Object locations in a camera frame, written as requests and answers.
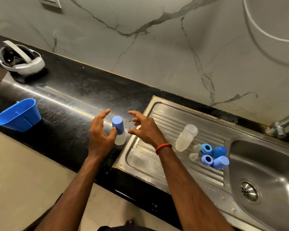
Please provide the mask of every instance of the switch plate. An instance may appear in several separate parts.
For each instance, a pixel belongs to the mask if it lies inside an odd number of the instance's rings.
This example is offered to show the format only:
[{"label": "switch plate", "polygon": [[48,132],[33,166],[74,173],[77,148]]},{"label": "switch plate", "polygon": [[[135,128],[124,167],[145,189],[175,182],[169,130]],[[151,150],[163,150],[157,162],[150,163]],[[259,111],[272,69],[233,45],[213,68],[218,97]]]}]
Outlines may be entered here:
[{"label": "switch plate", "polygon": [[40,0],[40,2],[46,5],[51,5],[51,6],[61,8],[59,0]]}]

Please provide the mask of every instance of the red bracelet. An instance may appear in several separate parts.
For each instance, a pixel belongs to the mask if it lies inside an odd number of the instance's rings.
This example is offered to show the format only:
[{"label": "red bracelet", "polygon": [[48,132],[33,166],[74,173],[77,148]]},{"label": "red bracelet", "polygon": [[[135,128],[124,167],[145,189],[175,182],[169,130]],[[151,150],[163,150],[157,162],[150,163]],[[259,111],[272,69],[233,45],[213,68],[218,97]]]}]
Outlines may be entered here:
[{"label": "red bracelet", "polygon": [[158,155],[158,150],[160,150],[163,147],[172,147],[172,145],[170,143],[164,143],[162,145],[159,145],[155,150],[156,155]]}]

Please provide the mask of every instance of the chrome tap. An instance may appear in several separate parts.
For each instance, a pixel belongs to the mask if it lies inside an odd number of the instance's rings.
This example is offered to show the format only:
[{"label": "chrome tap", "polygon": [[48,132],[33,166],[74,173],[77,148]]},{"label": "chrome tap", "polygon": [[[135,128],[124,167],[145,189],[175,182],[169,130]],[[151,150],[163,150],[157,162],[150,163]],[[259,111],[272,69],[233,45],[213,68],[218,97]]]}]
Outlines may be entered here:
[{"label": "chrome tap", "polygon": [[279,122],[272,123],[269,127],[265,129],[265,132],[268,135],[276,136],[279,139],[283,139],[286,137],[286,134],[289,133],[289,131],[285,131],[285,128],[287,126],[289,126],[289,116],[285,117]]}]

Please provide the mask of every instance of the person's left hand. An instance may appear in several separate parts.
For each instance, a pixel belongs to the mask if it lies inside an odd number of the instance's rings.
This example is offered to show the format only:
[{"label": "person's left hand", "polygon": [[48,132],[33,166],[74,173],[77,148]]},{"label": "person's left hand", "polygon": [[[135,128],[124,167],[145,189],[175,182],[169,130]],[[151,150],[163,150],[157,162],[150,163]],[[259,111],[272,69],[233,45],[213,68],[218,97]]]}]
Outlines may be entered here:
[{"label": "person's left hand", "polygon": [[96,160],[102,160],[111,151],[117,136],[117,129],[113,127],[110,135],[103,132],[104,118],[110,113],[110,109],[98,114],[90,125],[89,155]]}]

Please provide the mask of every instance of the tile floor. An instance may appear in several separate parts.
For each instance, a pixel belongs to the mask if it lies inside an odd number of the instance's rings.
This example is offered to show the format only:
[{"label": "tile floor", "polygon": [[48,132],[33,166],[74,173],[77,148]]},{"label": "tile floor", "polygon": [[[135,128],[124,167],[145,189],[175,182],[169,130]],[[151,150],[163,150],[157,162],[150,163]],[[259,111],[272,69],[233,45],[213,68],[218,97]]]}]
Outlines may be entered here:
[{"label": "tile floor", "polygon": [[[22,231],[50,208],[76,174],[0,133],[0,231]],[[81,231],[126,220],[157,231],[178,230],[94,184]]]}]

